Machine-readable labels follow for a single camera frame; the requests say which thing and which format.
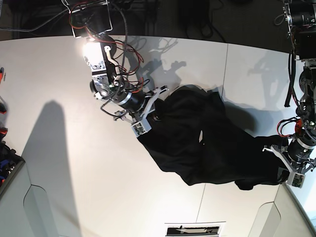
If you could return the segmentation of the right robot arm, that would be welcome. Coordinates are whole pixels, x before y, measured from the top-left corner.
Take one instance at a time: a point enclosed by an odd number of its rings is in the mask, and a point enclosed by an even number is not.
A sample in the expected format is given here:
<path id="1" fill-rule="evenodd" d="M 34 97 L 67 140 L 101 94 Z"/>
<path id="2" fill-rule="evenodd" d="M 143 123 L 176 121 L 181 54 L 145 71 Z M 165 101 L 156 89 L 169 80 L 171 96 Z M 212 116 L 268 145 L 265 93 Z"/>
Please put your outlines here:
<path id="1" fill-rule="evenodd" d="M 84 38 L 83 58 L 90 68 L 91 92 L 103 102 L 101 111 L 114 120 L 124 120 L 142 127 L 156 110 L 158 96 L 166 87 L 144 91 L 145 79 L 128 78 L 139 67 L 127 69 L 127 54 L 143 62 L 140 53 L 128 43 L 128 25 L 125 15 L 131 1 L 118 0 L 64 0 L 73 36 Z"/>

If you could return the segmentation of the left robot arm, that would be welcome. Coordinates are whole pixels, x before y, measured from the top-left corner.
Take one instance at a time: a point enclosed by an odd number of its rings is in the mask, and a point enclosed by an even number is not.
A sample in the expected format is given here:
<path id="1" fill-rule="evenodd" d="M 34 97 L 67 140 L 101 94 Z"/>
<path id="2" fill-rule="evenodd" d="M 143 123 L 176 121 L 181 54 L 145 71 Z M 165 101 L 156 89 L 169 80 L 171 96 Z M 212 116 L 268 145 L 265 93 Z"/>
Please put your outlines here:
<path id="1" fill-rule="evenodd" d="M 265 146 L 285 165 L 287 184 L 301 188 L 305 174 L 316 167 L 310 155 L 316 147 L 316 2 L 283 1 L 292 49 L 288 57 L 289 88 L 284 106 L 296 104 L 296 116 L 277 124 L 277 134 L 291 139 L 287 146 Z"/>

